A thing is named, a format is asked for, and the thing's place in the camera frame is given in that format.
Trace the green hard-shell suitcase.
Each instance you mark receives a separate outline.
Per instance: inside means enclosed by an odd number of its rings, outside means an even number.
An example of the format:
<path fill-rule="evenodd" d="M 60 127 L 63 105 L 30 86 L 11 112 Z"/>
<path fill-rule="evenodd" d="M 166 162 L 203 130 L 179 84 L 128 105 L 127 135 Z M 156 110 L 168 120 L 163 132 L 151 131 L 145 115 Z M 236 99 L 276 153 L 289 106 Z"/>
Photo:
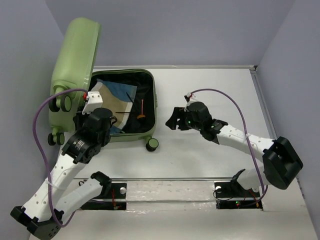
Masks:
<path fill-rule="evenodd" d="M 148 151 L 155 151 L 159 142 L 153 134 L 157 123 L 157 94 L 153 75 L 146 69 L 113 69 L 94 71 L 101 25 L 84 17 L 68 25 L 51 77 L 49 101 L 49 145 L 63 145 L 65 133 L 76 130 L 74 117 L 82 114 L 88 92 L 98 79 L 137 86 L 128 121 L 120 134 L 110 134 L 113 142 L 144 140 Z M 145 121 L 139 122 L 141 100 Z"/>

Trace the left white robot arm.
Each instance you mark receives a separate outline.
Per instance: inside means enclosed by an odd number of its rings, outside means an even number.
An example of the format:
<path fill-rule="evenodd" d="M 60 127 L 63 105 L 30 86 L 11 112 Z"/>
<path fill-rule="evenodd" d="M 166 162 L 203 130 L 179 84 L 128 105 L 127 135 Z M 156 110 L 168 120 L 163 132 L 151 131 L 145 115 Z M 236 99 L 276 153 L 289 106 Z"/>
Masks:
<path fill-rule="evenodd" d="M 69 194 L 64 193 L 74 177 L 109 143 L 115 120 L 107 108 L 88 114 L 64 144 L 50 176 L 24 205 L 13 208 L 10 215 L 33 236 L 39 240 L 53 239 L 77 209 L 97 196 L 110 194 L 112 180 L 100 171 Z"/>

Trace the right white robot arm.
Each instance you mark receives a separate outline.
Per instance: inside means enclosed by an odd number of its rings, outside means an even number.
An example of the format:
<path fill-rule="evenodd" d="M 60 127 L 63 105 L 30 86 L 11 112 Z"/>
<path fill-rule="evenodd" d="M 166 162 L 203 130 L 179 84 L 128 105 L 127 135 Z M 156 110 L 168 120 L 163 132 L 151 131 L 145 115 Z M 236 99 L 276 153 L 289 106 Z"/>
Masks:
<path fill-rule="evenodd" d="M 165 125 L 171 130 L 196 130 L 207 141 L 231 147 L 251 155 L 262 166 L 239 170 L 230 181 L 230 190 L 242 196 L 248 190 L 273 186 L 286 190 L 303 168 L 303 162 L 285 137 L 263 138 L 212 118 L 207 106 L 194 101 L 185 107 L 175 107 Z"/>

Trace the small black orange cap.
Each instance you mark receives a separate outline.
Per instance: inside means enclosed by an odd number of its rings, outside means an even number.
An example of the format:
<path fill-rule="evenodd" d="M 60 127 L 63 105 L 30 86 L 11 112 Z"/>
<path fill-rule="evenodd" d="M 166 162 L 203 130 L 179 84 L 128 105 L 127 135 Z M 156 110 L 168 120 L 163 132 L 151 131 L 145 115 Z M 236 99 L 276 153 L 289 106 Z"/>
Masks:
<path fill-rule="evenodd" d="M 136 119 L 139 122 L 144 122 L 146 120 L 146 116 L 144 114 L 139 114 Z"/>

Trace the blue and tan cloth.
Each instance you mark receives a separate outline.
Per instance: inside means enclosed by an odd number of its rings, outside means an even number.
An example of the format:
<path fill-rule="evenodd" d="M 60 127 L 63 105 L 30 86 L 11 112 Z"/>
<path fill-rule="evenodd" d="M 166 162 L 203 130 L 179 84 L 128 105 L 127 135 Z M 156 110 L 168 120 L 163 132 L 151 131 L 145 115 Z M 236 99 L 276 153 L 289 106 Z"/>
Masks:
<path fill-rule="evenodd" d="M 103 81 L 97 79 L 97 83 L 91 91 L 99 92 L 103 104 L 102 107 L 112 111 L 117 118 L 117 122 L 110 129 L 111 135 L 120 134 L 127 124 L 133 105 L 126 95 L 126 92 L 135 100 L 137 86 L 117 83 L 111 81 Z"/>

